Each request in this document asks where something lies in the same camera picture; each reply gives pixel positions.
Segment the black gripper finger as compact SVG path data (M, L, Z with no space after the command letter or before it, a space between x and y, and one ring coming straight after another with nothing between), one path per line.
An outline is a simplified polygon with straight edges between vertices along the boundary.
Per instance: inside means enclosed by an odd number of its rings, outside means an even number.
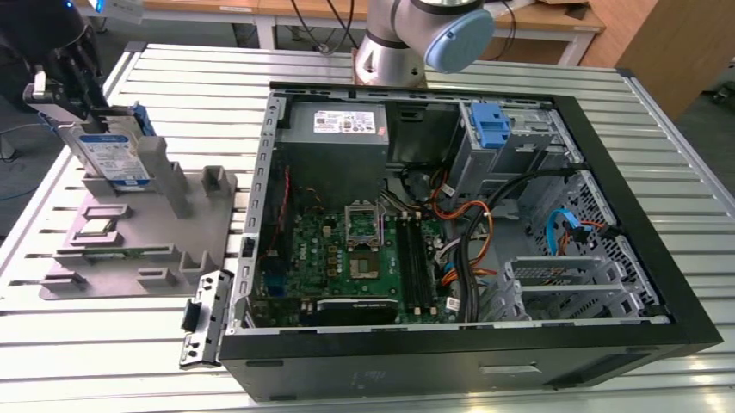
M131 109L111 106L103 93L103 67L95 30L83 28L79 37L57 52L65 95L81 112L87 133L109 133L114 116L133 115Z

